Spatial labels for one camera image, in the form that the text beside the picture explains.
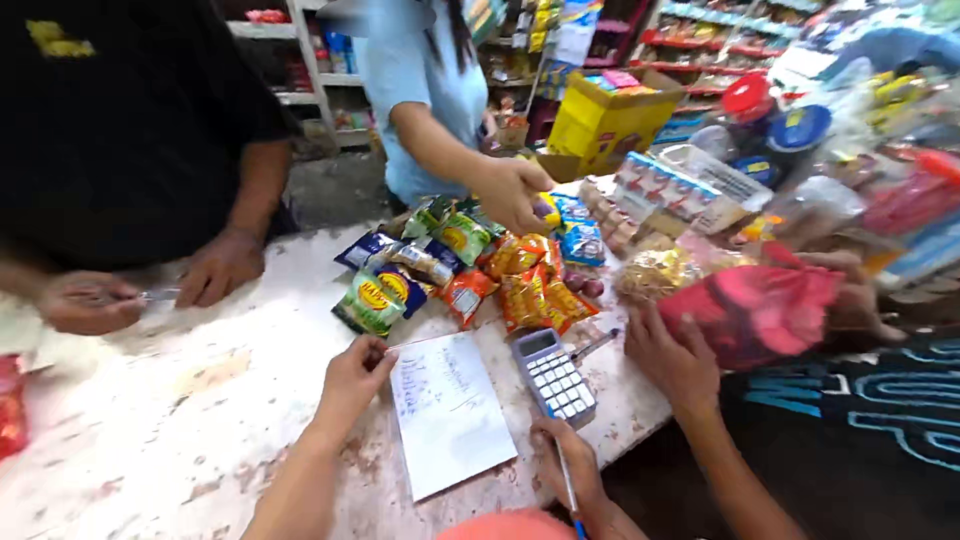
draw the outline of green snack bag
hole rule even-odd
[[[383,286],[383,282],[367,270],[361,269],[353,277],[347,294],[332,311],[357,333],[387,337],[390,327],[406,309],[393,290]]]
[[[453,204],[444,196],[424,201],[407,220],[401,238],[420,238],[427,236],[446,219]]]
[[[490,233],[462,212],[451,213],[433,237],[453,250],[467,266],[490,244]]]

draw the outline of pen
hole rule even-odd
[[[557,418],[553,413],[553,407],[546,406],[546,413],[550,418]],[[557,454],[560,456],[560,468],[564,471],[564,483],[566,484],[566,497],[570,500],[570,519],[573,520],[573,526],[577,529],[577,538],[585,540],[587,534],[584,532],[584,524],[580,523],[580,511],[577,508],[577,496],[573,493],[573,480],[570,479],[570,469],[566,465],[564,449],[560,447],[560,441],[554,440],[557,444]]]

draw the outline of onion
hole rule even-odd
[[[587,298],[599,298],[603,294],[604,286],[600,280],[587,280],[581,291]]]
[[[567,272],[566,278],[564,278],[564,285],[566,285],[566,288],[570,289],[571,292],[578,292],[580,289],[584,288],[584,283],[586,281],[587,278],[580,274]]]

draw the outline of calculator display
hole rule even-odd
[[[553,338],[552,332],[544,332],[535,339],[529,341],[523,341],[519,344],[520,354],[524,357],[538,353],[543,349],[548,347],[553,347],[557,344],[557,340]]]

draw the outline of hand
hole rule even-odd
[[[177,307],[210,307],[263,274],[263,242],[253,233],[226,228],[190,259],[180,280]]]
[[[478,171],[468,184],[480,199],[480,207],[493,221],[513,233],[545,233],[546,224],[534,214],[534,197],[553,189],[546,171],[525,160],[489,158],[490,168]]]
[[[43,287],[36,308],[56,331],[103,335],[140,320],[146,302],[139,293],[139,289],[111,274],[70,272]]]
[[[648,301],[630,309],[623,352],[663,392],[678,416],[713,411],[720,393],[716,355],[688,315],[681,333],[683,344],[674,340],[657,305]]]
[[[396,353],[388,353],[382,339],[366,334],[354,339],[326,368],[314,423],[323,426],[331,440],[345,441],[395,364]]]
[[[906,339],[904,331],[883,324],[876,308],[876,291],[863,271],[860,257],[850,252],[798,253],[807,264],[823,266],[847,274],[840,285],[836,302],[828,310],[827,325],[831,330],[865,330],[887,343]]]
[[[610,503],[607,492],[600,479],[597,468],[597,456],[590,444],[565,421],[559,418],[541,416],[534,419],[530,428],[530,440],[540,465],[538,470],[543,479],[557,494],[561,503],[570,508],[566,494],[564,470],[560,465],[560,456],[554,441],[559,441],[564,449],[566,466],[573,483],[573,492],[577,497],[577,506],[585,522],[602,522]]]

